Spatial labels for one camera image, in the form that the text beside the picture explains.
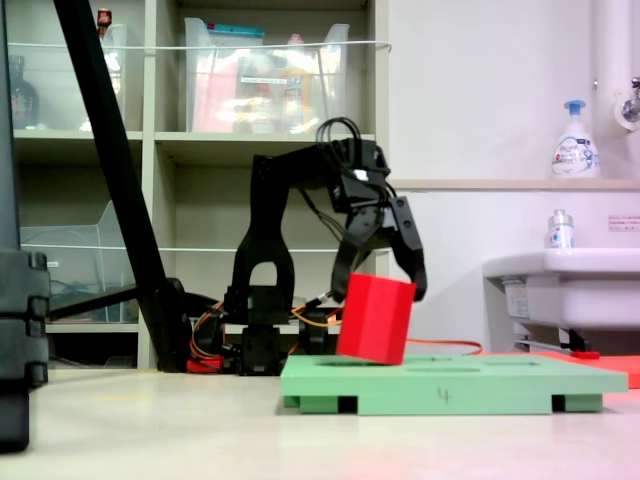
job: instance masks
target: faucet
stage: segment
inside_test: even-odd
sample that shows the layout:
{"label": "faucet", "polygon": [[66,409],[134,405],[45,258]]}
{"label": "faucet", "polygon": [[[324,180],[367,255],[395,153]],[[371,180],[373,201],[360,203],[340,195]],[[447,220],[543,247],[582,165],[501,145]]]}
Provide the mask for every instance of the faucet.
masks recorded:
{"label": "faucet", "polygon": [[640,77],[631,79],[634,98],[624,102],[622,106],[622,116],[628,122],[640,120]]}

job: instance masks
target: pump head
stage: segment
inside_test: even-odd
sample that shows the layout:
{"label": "pump head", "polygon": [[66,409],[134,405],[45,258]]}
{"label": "pump head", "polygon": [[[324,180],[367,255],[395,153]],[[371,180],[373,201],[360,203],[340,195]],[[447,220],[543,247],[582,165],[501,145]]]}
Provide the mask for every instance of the pump head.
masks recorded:
{"label": "pump head", "polygon": [[582,100],[571,100],[570,102],[567,102],[564,104],[564,108],[566,108],[567,110],[569,110],[569,115],[574,116],[580,116],[580,109],[586,107],[587,104],[584,103]]}

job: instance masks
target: red cube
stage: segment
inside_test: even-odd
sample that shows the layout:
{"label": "red cube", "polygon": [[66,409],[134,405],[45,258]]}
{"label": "red cube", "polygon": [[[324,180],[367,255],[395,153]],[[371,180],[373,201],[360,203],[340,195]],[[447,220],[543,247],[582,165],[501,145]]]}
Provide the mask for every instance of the red cube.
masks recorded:
{"label": "red cube", "polygon": [[415,293],[415,283],[352,274],[337,353],[387,365],[402,364]]}

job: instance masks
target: black pole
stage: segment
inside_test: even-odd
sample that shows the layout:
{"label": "black pole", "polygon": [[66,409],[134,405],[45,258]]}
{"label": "black pole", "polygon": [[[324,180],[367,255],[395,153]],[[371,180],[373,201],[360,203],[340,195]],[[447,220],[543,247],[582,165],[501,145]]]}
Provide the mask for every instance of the black pole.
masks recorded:
{"label": "black pole", "polygon": [[191,324],[182,285],[165,276],[88,0],[54,0],[161,370],[184,372]]}
{"label": "black pole", "polygon": [[111,77],[87,0],[54,0],[136,283],[166,282]]}
{"label": "black pole", "polygon": [[0,249],[18,250],[20,234],[16,193],[16,162],[13,157],[13,123],[9,95],[5,2],[0,8]]}

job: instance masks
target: soap dispenser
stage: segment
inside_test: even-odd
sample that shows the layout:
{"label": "soap dispenser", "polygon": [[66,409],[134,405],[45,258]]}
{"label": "soap dispenser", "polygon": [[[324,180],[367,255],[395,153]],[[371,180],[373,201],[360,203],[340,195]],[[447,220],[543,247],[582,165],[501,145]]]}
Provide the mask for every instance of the soap dispenser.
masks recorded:
{"label": "soap dispenser", "polygon": [[598,150],[580,120],[580,110],[585,106],[582,100],[564,104],[570,120],[551,163],[553,178],[600,178]]}

